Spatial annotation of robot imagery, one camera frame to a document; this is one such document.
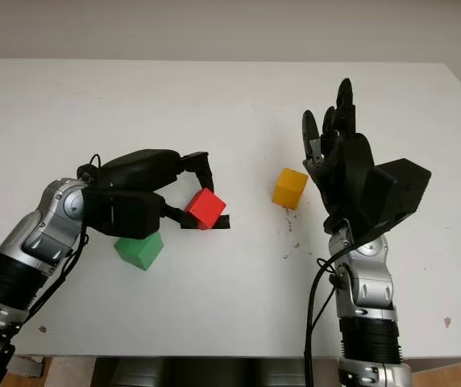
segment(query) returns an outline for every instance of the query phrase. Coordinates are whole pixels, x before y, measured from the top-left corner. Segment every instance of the white table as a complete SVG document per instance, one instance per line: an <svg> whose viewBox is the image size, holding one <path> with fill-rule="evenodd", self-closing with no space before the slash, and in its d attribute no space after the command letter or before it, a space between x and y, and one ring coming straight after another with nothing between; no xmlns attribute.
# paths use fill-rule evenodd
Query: white table
<svg viewBox="0 0 461 387"><path fill-rule="evenodd" d="M304 171L302 112L321 123L344 77L376 162L407 157L433 173L419 211L387 235L404 355L461 356L461 84L445 66L104 60L0 60L0 242L51 180L95 152L108 161L141 148L209 151L232 228L162 220L165 247L148 272L91 231L17 351L300 356L326 213L311 182L296 211L270 198L282 168ZM183 206L196 191L185 174L161 193ZM314 354L339 347L332 303Z"/></svg>

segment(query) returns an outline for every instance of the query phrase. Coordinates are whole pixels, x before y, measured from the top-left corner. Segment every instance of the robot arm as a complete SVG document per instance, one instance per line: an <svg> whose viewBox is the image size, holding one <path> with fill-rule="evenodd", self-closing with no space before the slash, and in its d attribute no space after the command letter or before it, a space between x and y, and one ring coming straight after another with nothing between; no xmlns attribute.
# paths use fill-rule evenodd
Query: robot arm
<svg viewBox="0 0 461 387"><path fill-rule="evenodd" d="M10 339L65 281L87 243L87 227L134 239L158 231L160 217L183 228L198 228L195 218L153 191L184 171L196 173L202 188L213 190L207 156L147 149L103 166L83 165L77 179L61 178L46 187L37 209L21 219L0 246L0 383L15 351ZM228 228L228 215L215 227ZM33 302L63 260L60 274Z"/></svg>
<svg viewBox="0 0 461 387"><path fill-rule="evenodd" d="M374 165L370 145L355 131L351 82L338 89L336 108L326 112L319 135L310 111L304 113L303 161L329 213L331 259L312 286L305 341L306 385L313 385L311 331L314 294L326 268L334 264L333 285L342 332L338 362L342 385L409 387L392 301L392 276L386 265L383 233L417 210L431 173L406 159Z"/></svg>

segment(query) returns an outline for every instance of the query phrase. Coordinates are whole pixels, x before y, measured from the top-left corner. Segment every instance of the wire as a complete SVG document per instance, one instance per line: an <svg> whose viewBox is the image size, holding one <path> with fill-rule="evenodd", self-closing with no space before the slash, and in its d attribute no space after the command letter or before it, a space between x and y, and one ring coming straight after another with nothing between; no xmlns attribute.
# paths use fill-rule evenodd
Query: wire
<svg viewBox="0 0 461 387"><path fill-rule="evenodd" d="M318 266L323 267L323 265L326 263L327 263L327 260L324 260L323 258L317 258ZM326 273L336 275L336 270L334 270L332 266L329 266L328 268L326 268Z"/></svg>
<svg viewBox="0 0 461 387"><path fill-rule="evenodd" d="M320 282L320 279L324 275L324 273L328 273L327 269L331 267L331 265L338 260L341 256L347 254L348 252L351 252L352 250L355 250L360 244L355 243L347 246L346 248L340 250L336 254L334 254L329 260L322 260L325 261L325 263L320 267L320 269L317 271L317 275L313 279L313 283L311 284L311 289L309 290L309 302L308 302L308 315L305 323L305 346L304 346L304 375L305 375L305 385L312 387L314 385L313 383L313 354L311 350L311 336L313 334L313 328L314 324L316 324L317 320L320 318L320 316L323 313L323 309L326 307L326 304L328 301L324 303L324 306L322 307L320 313L318 313L317 318L315 319L315 322L313 321L313 309L314 309L314 296L317 292L317 287L318 287L318 282Z"/></svg>
<svg viewBox="0 0 461 387"><path fill-rule="evenodd" d="M91 157L91 160L89 161L89 164L92 164L94 159L98 159L98 167L100 168L102 166L102 159L100 158L100 155L94 153L93 157Z"/></svg>
<svg viewBox="0 0 461 387"><path fill-rule="evenodd" d="M68 274L71 273L75 265L78 263L82 250L84 249L84 246L89 242L89 236L86 233L86 229L87 227L82 224L77 250L74 253L72 253L68 257L68 259L64 262L64 265L62 266L62 270L60 271L60 275L57 277L57 279L49 286L49 288L47 288L44 291L44 293L39 297L39 299L31 306L28 312L28 317L25 320L25 323L27 323L28 320L30 320L30 318L32 318L33 316L35 316L37 312L39 312L40 308L42 308L43 305L56 292L56 290L59 289L59 287L66 280L66 277L68 276Z"/></svg>
<svg viewBox="0 0 461 387"><path fill-rule="evenodd" d="M314 318L313 320L313 325L311 326L311 333L313 333L314 327L317 325L318 320L320 319L320 316L322 316L322 313L324 313L324 310L327 307L327 304L333 297L334 291L336 290L336 286L333 285L333 289L330 290L329 296L327 296L326 301L324 302L324 305L322 305L322 308L320 308L320 311L317 314L317 317Z"/></svg>

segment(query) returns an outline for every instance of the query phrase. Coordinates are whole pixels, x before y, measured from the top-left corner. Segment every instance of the yellow cube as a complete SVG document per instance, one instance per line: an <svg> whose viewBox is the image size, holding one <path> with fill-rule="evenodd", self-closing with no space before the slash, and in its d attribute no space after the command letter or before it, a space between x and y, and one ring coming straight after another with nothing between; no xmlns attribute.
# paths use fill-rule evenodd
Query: yellow cube
<svg viewBox="0 0 461 387"><path fill-rule="evenodd" d="M284 168L277 179L272 201L279 206L295 210L299 200L301 200L302 191L304 191L307 181L308 175Z"/></svg>

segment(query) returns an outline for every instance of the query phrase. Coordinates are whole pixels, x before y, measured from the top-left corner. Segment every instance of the wooden floor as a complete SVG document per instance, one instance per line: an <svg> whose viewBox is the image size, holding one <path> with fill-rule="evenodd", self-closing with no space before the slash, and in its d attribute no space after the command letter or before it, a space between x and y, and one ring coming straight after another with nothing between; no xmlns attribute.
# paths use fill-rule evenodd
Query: wooden floor
<svg viewBox="0 0 461 387"><path fill-rule="evenodd" d="M461 364L413 375L413 387L461 387Z"/></svg>
<svg viewBox="0 0 461 387"><path fill-rule="evenodd" d="M2 387L44 387L51 361L47 360L44 377L33 379L7 375ZM413 387L461 387L461 364L413 375Z"/></svg>
<svg viewBox="0 0 461 387"><path fill-rule="evenodd" d="M18 377L16 375L6 374L5 379L3 379L1 383L1 387L44 387L51 362L52 358L45 359L43 377Z"/></svg>

